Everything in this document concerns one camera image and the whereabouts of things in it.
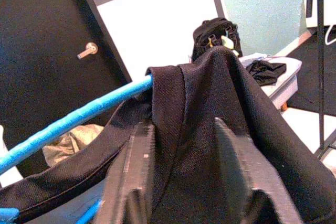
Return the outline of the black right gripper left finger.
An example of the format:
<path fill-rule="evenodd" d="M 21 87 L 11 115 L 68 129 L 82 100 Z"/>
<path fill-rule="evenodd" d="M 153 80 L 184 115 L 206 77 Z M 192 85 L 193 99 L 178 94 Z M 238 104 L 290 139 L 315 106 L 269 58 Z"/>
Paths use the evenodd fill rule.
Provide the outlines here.
<path fill-rule="evenodd" d="M 149 223 L 154 163 L 155 126 L 151 121 L 142 121 L 108 170 L 97 224 Z"/>

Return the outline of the white padded bench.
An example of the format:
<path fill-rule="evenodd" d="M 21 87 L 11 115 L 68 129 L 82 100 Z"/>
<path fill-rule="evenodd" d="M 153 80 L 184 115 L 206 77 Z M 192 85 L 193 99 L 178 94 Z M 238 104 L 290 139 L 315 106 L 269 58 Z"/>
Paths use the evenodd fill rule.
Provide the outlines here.
<path fill-rule="evenodd" d="M 295 92 L 297 92 L 297 74 L 302 65 L 300 60 L 289 57 L 274 57 L 261 53 L 254 53 L 252 55 L 240 57 L 239 60 L 244 67 L 247 67 L 254 60 L 264 60 L 269 61 L 270 63 L 286 64 L 286 72 L 278 78 L 276 83 L 261 87 L 277 110 L 281 110 L 281 107 L 294 95 Z"/>

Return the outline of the blue plastic hanger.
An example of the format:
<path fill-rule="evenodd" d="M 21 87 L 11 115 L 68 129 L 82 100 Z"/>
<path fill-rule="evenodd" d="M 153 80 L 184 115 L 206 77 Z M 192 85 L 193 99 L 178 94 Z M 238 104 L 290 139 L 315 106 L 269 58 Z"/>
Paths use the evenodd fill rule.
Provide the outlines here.
<path fill-rule="evenodd" d="M 0 175 L 13 168 L 24 159 L 37 152 L 57 137 L 88 121 L 98 114 L 110 109 L 114 105 L 127 100 L 136 94 L 150 89 L 153 86 L 152 75 L 147 75 L 138 81 L 126 84 L 85 106 L 69 113 L 64 118 L 52 123 L 45 129 L 29 137 L 23 143 L 12 148 L 9 153 L 0 158 Z"/>

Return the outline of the yellow white charm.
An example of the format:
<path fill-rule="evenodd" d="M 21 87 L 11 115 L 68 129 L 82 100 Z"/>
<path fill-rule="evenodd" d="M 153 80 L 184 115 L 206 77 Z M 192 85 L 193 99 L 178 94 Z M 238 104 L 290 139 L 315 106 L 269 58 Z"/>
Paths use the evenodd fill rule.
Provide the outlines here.
<path fill-rule="evenodd" d="M 228 30 L 225 31 L 225 34 L 221 35 L 221 41 L 222 45 L 230 49 L 236 56 L 242 56 L 240 40 L 235 33 L 230 33 Z"/>

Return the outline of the dark navy printed t-shirt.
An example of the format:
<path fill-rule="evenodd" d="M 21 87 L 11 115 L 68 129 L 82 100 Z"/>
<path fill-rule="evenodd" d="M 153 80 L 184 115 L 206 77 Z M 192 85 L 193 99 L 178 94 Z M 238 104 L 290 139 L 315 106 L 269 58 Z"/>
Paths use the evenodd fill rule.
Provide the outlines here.
<path fill-rule="evenodd" d="M 124 101 L 84 150 L 0 189 L 0 224 L 82 224 L 142 121 L 155 126 L 148 224 L 230 224 L 215 119 L 249 136 L 277 170 L 299 224 L 336 224 L 336 177 L 300 141 L 236 56 L 217 46 L 193 63 L 152 67 L 153 87 Z"/>

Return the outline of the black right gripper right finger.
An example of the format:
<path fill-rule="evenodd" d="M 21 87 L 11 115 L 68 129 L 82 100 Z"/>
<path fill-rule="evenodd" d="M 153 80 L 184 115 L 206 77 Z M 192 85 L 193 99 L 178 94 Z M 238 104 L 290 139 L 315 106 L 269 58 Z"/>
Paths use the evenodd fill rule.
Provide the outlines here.
<path fill-rule="evenodd" d="M 247 135 L 215 119 L 215 140 L 230 224 L 299 224 L 281 177 Z"/>

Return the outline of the black metal clothes rack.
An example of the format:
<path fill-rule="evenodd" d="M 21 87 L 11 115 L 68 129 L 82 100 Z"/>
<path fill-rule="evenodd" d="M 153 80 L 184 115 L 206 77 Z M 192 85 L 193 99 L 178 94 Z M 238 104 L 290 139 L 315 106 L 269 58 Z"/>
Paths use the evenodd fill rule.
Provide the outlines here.
<path fill-rule="evenodd" d="M 312 17 L 313 0 L 306 0 L 306 18 Z M 324 0 L 317 0 L 317 34 L 318 34 L 318 101 L 319 101 L 319 148 L 314 155 L 322 160 L 323 156 L 336 143 L 336 130 L 324 139 Z"/>

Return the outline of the black crumpled garment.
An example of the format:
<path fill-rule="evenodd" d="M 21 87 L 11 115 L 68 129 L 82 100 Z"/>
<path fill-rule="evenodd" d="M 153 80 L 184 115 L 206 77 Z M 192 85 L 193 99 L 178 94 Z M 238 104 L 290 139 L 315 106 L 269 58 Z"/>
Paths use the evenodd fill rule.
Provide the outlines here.
<path fill-rule="evenodd" d="M 260 87 L 275 84 L 278 78 L 287 70 L 285 63 L 271 63 L 255 60 L 246 67 L 246 70 Z"/>

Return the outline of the black backpack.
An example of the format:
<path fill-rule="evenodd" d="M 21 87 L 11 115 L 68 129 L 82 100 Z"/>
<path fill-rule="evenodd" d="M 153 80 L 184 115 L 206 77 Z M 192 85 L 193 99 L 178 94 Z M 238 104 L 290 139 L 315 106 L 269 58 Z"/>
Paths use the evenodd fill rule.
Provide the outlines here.
<path fill-rule="evenodd" d="M 214 46 L 222 46 L 221 35 L 224 35 L 227 30 L 230 33 L 235 33 L 240 40 L 238 26 L 226 18 L 203 21 L 193 32 L 194 47 L 191 62 L 195 61 L 208 49 Z"/>

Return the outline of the black door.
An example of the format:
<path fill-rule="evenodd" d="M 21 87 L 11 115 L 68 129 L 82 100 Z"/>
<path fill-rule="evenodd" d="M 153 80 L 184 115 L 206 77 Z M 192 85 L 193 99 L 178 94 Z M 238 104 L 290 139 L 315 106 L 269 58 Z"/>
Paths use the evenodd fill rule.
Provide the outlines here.
<path fill-rule="evenodd" d="M 78 59 L 89 42 L 98 52 Z M 8 149 L 126 82 L 86 0 L 0 0 L 0 125 Z"/>

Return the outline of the beige cloth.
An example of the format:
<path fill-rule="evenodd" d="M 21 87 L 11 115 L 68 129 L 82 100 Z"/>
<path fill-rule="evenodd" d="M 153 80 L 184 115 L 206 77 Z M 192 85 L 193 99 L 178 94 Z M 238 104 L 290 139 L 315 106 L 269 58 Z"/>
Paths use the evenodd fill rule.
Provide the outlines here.
<path fill-rule="evenodd" d="M 42 151 L 47 165 L 53 167 L 86 148 L 103 128 L 97 124 L 80 125 L 61 135 L 52 143 L 45 145 Z"/>

